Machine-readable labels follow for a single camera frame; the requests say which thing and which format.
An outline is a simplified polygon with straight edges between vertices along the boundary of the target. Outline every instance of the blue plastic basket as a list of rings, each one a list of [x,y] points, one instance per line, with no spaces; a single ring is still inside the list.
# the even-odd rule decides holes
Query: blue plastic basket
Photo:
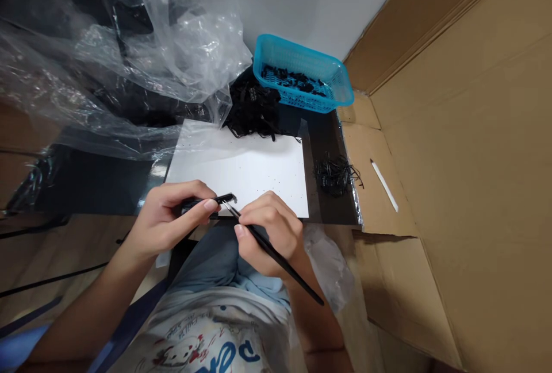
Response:
[[[265,71],[265,66],[302,73],[314,80],[309,82],[312,92],[325,96],[301,91],[295,85],[282,85],[293,79],[288,76],[288,81],[282,80],[272,70]],[[329,113],[338,106],[350,106],[355,99],[347,69],[341,61],[270,34],[257,38],[253,73],[263,87],[278,90],[281,102],[290,106]]]

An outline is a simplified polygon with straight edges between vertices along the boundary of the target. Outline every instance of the white stick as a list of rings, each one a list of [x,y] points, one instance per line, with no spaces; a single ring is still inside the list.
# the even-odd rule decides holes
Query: white stick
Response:
[[[380,168],[378,168],[378,166],[376,165],[376,163],[373,160],[370,159],[370,161],[372,163],[372,167],[375,170],[375,173],[378,175],[379,181],[384,186],[385,192],[387,192],[387,196],[389,197],[389,200],[391,201],[391,203],[393,204],[393,207],[395,208],[395,212],[398,212],[397,202],[395,201],[395,198],[393,198],[393,195],[391,194],[391,191],[389,190],[389,186],[387,186],[387,183],[385,182],[385,179],[384,179],[383,175],[380,172]]]

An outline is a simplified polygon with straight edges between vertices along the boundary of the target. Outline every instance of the white paper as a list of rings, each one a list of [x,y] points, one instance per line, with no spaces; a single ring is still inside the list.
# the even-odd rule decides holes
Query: white paper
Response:
[[[203,150],[184,151],[204,142]],[[199,179],[217,195],[232,192],[240,210],[271,190],[300,218],[309,217],[303,147],[294,137],[263,139],[257,134],[236,139],[228,128],[209,135],[181,133],[166,182]],[[222,216],[230,216],[223,208]]]

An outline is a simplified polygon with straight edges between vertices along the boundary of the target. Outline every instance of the table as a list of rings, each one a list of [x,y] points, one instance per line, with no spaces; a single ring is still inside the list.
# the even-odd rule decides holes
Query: table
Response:
[[[334,198],[319,190],[312,173],[316,160],[346,154],[335,111],[320,114],[286,105],[280,105],[279,111],[278,126],[283,134],[297,136],[301,119],[308,126],[308,136],[303,136],[302,140],[310,216],[305,221],[358,225],[353,193]],[[108,138],[90,133],[89,139],[100,144],[102,139]],[[44,179],[34,204],[33,197],[15,202],[19,212],[137,215],[149,190],[164,182],[172,158],[164,155],[155,161],[126,160],[63,145],[54,145],[52,153],[51,178]]]

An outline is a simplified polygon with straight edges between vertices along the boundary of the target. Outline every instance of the cardboard flap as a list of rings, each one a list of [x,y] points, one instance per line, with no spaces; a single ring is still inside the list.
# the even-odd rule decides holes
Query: cardboard flap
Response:
[[[462,361],[552,366],[552,0],[481,0],[372,100]]]
[[[342,127],[349,161],[361,173],[364,184],[362,188],[359,180],[355,182],[363,232],[418,236],[384,134],[380,130],[360,124],[344,122]],[[376,163],[387,183],[398,206],[398,212],[395,211],[372,161]]]
[[[372,100],[367,95],[354,92],[355,102],[351,106],[338,107],[339,119],[342,122],[356,123],[374,129],[381,129]]]
[[[443,362],[462,368],[437,286],[419,239],[372,242],[355,234],[368,318]]]

